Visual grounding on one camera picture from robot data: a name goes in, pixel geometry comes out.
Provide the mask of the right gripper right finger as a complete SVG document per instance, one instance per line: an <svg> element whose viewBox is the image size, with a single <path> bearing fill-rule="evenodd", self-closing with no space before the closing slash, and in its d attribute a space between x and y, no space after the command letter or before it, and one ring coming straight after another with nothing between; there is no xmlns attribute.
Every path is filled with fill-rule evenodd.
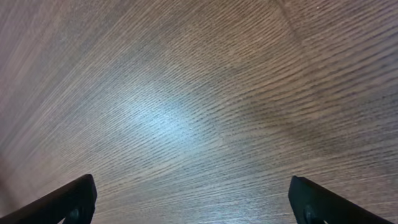
<svg viewBox="0 0 398 224"><path fill-rule="evenodd" d="M392 224L304 177L292 177L288 198L298 224Z"/></svg>

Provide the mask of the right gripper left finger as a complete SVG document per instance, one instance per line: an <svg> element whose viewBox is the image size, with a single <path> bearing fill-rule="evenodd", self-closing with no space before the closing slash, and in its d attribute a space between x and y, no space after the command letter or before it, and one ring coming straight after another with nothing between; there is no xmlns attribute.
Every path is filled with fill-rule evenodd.
<svg viewBox="0 0 398 224"><path fill-rule="evenodd" d="M85 174L57 190L1 218L1 223L90 224L97 191L94 178Z"/></svg>

